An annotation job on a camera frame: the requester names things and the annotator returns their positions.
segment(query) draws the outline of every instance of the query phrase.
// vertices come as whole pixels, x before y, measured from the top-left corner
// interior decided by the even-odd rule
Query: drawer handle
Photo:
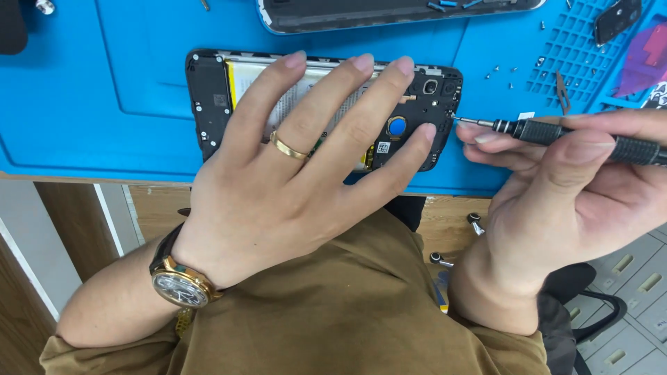
[[[613,366],[623,357],[625,357],[625,351],[619,349],[615,351],[611,356],[609,356],[609,358],[605,359],[604,363],[608,364],[609,366]]]
[[[626,254],[615,266],[612,268],[612,272],[617,275],[620,275],[634,260],[634,256]]]
[[[658,282],[662,280],[662,275],[653,273],[651,276],[648,276],[648,279],[639,286],[637,289],[639,292],[648,293]]]
[[[570,312],[570,321],[575,320],[579,314],[582,313],[582,309],[580,308],[573,308],[572,311]]]

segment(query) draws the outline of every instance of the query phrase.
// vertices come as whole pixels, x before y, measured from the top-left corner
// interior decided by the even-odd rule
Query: gold watch case
[[[153,288],[162,298],[184,308],[202,308],[223,296],[206,276],[177,264],[171,256],[163,259],[152,277]]]

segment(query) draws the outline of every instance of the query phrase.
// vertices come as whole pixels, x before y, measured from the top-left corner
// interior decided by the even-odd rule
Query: brown shirt
[[[51,337],[47,374],[548,374],[542,336],[445,315],[418,234],[384,209],[174,325],[112,348]]]

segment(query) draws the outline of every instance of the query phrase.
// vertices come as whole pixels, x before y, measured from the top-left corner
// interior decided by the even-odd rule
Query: watch face
[[[206,295],[201,288],[179,276],[158,274],[153,277],[153,287],[164,298],[174,304],[198,308],[207,304]]]

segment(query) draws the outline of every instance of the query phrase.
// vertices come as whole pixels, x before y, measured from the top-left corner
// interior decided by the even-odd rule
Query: barcode label
[[[390,142],[378,142],[378,153],[389,153]]]

